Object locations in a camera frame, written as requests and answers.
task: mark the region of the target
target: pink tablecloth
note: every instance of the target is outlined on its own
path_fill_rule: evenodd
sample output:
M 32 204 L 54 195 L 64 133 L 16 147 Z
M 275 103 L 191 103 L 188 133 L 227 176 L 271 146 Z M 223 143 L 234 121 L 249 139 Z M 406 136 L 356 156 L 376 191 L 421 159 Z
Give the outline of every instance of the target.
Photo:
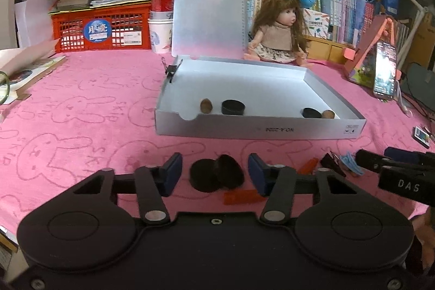
M 263 204 L 227 207 L 222 191 L 204 194 L 188 182 L 190 165 L 200 158 L 229 154 L 246 170 L 256 152 L 267 163 L 301 167 L 329 150 L 344 154 L 364 148 L 383 153 L 388 146 L 425 149 L 411 137 L 423 123 L 417 113 L 406 117 L 395 102 L 382 103 L 367 90 L 343 79 L 337 68 L 314 65 L 313 71 L 340 92 L 366 118 L 356 140 L 252 141 L 156 136 L 154 106 L 164 69 L 150 51 L 70 53 L 68 61 L 31 89 L 31 97 L 6 109 L 0 125 L 0 225 L 15 231 L 26 213 L 103 167 L 131 173 L 142 165 L 162 164 L 174 152 L 184 157 L 183 175 L 165 199 L 177 211 L 261 211 Z M 422 213 L 424 205 L 377 188 L 377 175 L 367 172 L 349 180 L 393 205 L 406 216 Z M 244 188 L 252 188 L 247 177 Z M 135 196 L 120 204 L 137 216 Z M 310 206 L 298 196 L 293 214 Z

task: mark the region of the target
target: brown egg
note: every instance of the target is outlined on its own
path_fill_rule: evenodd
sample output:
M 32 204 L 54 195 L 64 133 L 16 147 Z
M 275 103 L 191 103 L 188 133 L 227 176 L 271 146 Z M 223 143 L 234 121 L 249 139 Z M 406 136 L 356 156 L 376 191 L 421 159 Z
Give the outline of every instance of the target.
M 331 111 L 331 110 L 325 110 L 322 113 L 322 118 L 331 118 L 331 119 L 333 119 L 333 118 L 335 118 L 335 113 L 334 113 L 334 111 Z
M 204 99 L 201 101 L 200 108 L 202 113 L 210 113 L 213 109 L 212 102 L 209 99 Z

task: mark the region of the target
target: white box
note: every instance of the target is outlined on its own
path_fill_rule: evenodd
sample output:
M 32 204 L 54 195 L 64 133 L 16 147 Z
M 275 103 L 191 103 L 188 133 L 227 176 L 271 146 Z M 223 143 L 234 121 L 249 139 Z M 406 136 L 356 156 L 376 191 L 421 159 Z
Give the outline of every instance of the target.
M 354 139 L 365 118 L 311 70 L 257 61 L 189 56 L 162 85 L 156 132 L 167 136 L 225 139 Z M 200 111 L 209 99 L 210 114 Z M 223 101 L 246 106 L 244 116 L 223 115 Z M 332 110 L 335 119 L 302 117 L 306 107 Z

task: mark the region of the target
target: metal clip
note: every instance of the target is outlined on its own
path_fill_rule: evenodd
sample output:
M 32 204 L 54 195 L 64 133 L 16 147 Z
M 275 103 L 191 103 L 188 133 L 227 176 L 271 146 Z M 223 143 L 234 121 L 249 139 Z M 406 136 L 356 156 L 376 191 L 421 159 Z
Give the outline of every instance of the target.
M 183 60 L 180 60 L 180 63 L 177 66 L 175 66 L 175 65 L 168 66 L 166 64 L 165 59 L 163 57 L 161 59 L 162 59 L 162 63 L 164 66 L 164 73 L 166 74 L 166 78 L 169 79 L 169 83 L 172 83 L 173 76 L 175 75 L 175 72 L 177 71 L 177 69 L 183 63 Z

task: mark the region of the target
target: black round puck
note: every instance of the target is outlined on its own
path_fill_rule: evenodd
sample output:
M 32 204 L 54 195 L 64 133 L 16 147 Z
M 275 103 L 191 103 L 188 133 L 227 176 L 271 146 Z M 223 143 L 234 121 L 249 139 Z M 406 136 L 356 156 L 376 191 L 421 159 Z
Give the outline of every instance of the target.
M 245 105 L 237 100 L 225 100 L 222 103 L 222 114 L 243 116 Z
M 195 161 L 190 168 L 189 182 L 197 191 L 211 193 L 222 187 L 215 173 L 215 161 L 202 158 Z
M 226 154 L 216 159 L 215 173 L 219 182 L 228 189 L 240 187 L 244 182 L 242 168 L 234 158 Z
M 322 118 L 322 114 L 318 112 L 318 110 L 314 110 L 314 108 L 306 107 L 302 111 L 302 116 L 304 118 Z

